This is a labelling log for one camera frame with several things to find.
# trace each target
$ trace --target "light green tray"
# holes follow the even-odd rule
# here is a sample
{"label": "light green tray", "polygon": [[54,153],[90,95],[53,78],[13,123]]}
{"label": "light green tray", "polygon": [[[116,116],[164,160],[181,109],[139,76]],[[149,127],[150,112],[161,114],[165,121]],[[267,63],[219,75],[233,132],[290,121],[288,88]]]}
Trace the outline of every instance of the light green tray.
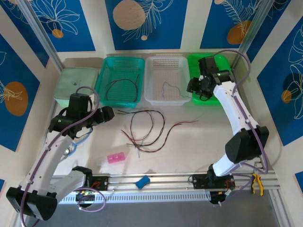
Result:
{"label": "light green tray", "polygon": [[[188,61],[188,67],[189,67],[189,74],[190,78],[200,77],[200,69],[198,65],[198,60],[204,57],[212,56],[213,53],[193,53],[187,57]],[[219,70],[229,70],[231,72],[231,67],[229,65],[229,62],[227,58],[224,56],[218,54],[214,57],[214,60],[216,61],[216,64],[219,68]],[[221,105],[219,100],[213,96],[206,102],[200,100],[199,95],[193,93],[193,103],[196,105]]]}

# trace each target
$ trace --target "yellow pliers handle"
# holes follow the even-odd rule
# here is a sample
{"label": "yellow pliers handle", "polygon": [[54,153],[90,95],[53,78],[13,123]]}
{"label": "yellow pliers handle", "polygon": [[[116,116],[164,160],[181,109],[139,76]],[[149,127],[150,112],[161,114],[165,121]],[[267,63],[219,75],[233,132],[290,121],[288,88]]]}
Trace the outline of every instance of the yellow pliers handle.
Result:
{"label": "yellow pliers handle", "polygon": [[252,193],[256,193],[255,191],[255,182],[258,181],[258,184],[260,186],[260,195],[263,196],[264,195],[264,187],[263,184],[261,182],[261,176],[257,175],[257,174],[253,174],[252,175],[252,183],[251,183],[251,191]]}

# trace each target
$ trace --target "gray floor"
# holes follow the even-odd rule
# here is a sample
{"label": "gray floor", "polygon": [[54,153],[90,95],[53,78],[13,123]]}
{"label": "gray floor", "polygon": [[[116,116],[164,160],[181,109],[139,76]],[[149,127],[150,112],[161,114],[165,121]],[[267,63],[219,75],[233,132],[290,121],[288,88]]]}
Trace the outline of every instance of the gray floor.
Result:
{"label": "gray floor", "polygon": [[[32,226],[33,220],[27,222]],[[38,227],[276,227],[269,193],[244,191],[222,207],[210,202],[111,203],[97,213],[59,205],[52,218]]]}

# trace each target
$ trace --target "robotic arm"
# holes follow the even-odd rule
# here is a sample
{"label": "robotic arm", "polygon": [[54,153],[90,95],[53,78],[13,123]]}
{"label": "robotic arm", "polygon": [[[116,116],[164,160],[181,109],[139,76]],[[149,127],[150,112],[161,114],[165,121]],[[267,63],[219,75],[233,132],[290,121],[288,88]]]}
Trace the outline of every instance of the robotic arm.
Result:
{"label": "robotic arm", "polygon": [[190,80],[187,92],[195,92],[200,95],[201,100],[205,101],[214,95],[220,101],[233,132],[233,137],[225,145],[225,155],[218,162],[212,164],[208,170],[209,183],[206,185],[216,186],[216,181],[220,182],[220,179],[226,179],[241,162],[261,155],[260,147],[251,127],[257,132],[263,147],[269,132],[267,127],[260,127],[253,119],[239,93],[233,92],[236,84],[228,70],[219,71],[213,56],[202,58],[198,63],[201,76]]}
{"label": "robotic arm", "polygon": [[[55,138],[67,126],[88,116],[92,112],[88,112],[89,103],[92,108],[92,101],[89,96],[79,93],[72,94],[69,106],[51,120],[51,124],[48,128],[48,140]],[[17,212],[20,212],[22,197],[29,182],[31,185],[27,191],[23,213],[40,220],[48,220],[55,212],[58,202],[70,192],[82,186],[90,187],[93,183],[92,171],[80,166],[73,168],[66,177],[54,184],[50,184],[50,181],[61,157],[65,150],[70,146],[72,140],[76,137],[77,132],[81,131],[83,127],[91,128],[101,123],[108,122],[114,116],[113,109],[105,106],[99,108],[93,116],[86,121],[71,127],[63,133],[47,152],[47,158],[44,158],[42,165],[35,174],[35,178],[31,181],[30,176],[34,172],[36,166],[38,166],[41,156],[45,155],[44,150],[48,146],[46,143],[33,167],[20,183],[19,187],[10,187],[6,194],[6,197],[14,209]]]}

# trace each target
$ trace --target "pink plastic block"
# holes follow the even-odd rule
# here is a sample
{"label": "pink plastic block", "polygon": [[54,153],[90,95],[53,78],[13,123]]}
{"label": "pink plastic block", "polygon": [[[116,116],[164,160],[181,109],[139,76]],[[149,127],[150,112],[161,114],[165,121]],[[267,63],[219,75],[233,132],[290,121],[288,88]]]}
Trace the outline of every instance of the pink plastic block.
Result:
{"label": "pink plastic block", "polygon": [[120,152],[120,153],[116,153],[116,154],[107,156],[107,161],[109,164],[124,161],[124,160],[125,160],[124,152]]}

